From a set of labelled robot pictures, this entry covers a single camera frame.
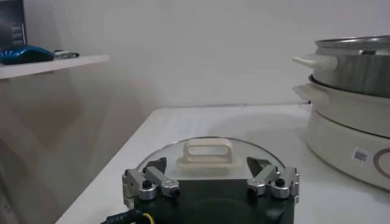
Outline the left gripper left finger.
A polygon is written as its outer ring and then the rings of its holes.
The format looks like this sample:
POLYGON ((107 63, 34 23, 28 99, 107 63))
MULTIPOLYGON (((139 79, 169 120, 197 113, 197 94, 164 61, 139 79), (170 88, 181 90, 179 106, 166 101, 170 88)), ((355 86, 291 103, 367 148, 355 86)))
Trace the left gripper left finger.
POLYGON ((157 197, 157 191, 163 197, 180 197, 180 186, 177 180, 165 175, 167 159, 162 157, 149 161, 138 171, 127 169, 122 175, 122 192, 124 201, 138 198, 141 201, 151 201, 157 197))

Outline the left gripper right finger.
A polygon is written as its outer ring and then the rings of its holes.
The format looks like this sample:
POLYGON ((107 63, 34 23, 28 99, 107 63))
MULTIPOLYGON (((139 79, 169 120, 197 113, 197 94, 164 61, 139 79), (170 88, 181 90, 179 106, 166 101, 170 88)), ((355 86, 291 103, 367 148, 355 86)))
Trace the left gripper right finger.
POLYGON ((257 197, 268 192, 274 198, 299 202, 300 173, 295 167, 280 170, 266 159, 253 157, 247 157, 247 165, 252 173, 247 186, 257 197))

